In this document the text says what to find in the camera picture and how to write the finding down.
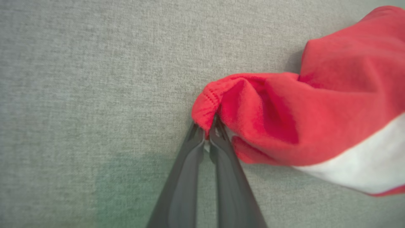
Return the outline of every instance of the red cloth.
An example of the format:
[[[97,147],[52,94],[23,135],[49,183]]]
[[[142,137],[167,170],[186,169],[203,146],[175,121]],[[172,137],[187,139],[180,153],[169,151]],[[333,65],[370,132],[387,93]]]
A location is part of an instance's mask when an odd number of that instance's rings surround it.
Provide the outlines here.
[[[246,163],[313,171],[311,167],[330,161],[326,168],[330,172],[330,163],[347,163],[344,156],[353,157],[344,155],[348,151],[358,157],[352,150],[364,150],[380,138],[394,138],[389,134],[398,135],[395,132],[403,126],[404,112],[405,11],[383,6],[351,27],[308,41],[300,75],[242,73],[209,83],[195,101],[192,117],[208,131],[218,113],[237,135],[232,143]],[[387,146],[401,144],[404,138],[395,138]],[[371,165],[378,163],[376,167],[386,171],[393,157],[396,162],[405,161],[405,148],[398,150]],[[384,151],[369,155],[378,158],[385,156],[379,154]],[[403,171],[403,176],[397,176],[396,183],[385,188],[379,183],[372,190],[342,183],[340,177],[347,173],[338,177],[332,174],[338,181],[324,179],[374,195],[403,193],[405,169],[397,166],[396,171]],[[310,171],[315,176],[319,173]],[[353,175],[368,178],[369,174],[357,170]]]

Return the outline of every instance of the red and white fabric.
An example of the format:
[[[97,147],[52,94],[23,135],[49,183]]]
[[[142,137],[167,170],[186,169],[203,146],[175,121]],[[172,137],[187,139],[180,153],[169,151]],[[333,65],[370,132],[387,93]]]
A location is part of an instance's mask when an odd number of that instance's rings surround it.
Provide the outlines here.
[[[246,163],[292,166],[374,196],[405,193],[405,10],[379,7],[310,40],[301,73],[209,83],[192,117],[215,113]]]

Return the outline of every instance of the white fabric section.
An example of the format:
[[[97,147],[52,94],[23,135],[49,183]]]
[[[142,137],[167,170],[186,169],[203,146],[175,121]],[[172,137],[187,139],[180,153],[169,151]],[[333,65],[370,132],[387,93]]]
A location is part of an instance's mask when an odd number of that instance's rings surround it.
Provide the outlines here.
[[[405,113],[333,159],[294,168],[369,194],[405,185]]]

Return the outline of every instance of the gray fabric background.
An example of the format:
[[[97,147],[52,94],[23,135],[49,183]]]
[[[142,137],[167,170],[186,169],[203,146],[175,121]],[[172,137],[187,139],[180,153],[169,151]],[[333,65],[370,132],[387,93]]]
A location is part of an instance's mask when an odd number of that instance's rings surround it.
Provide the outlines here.
[[[0,227],[144,227],[208,82],[299,72],[308,39],[402,0],[0,0]],[[405,227],[372,198],[243,165],[269,227]],[[201,165],[198,226],[216,224]]]

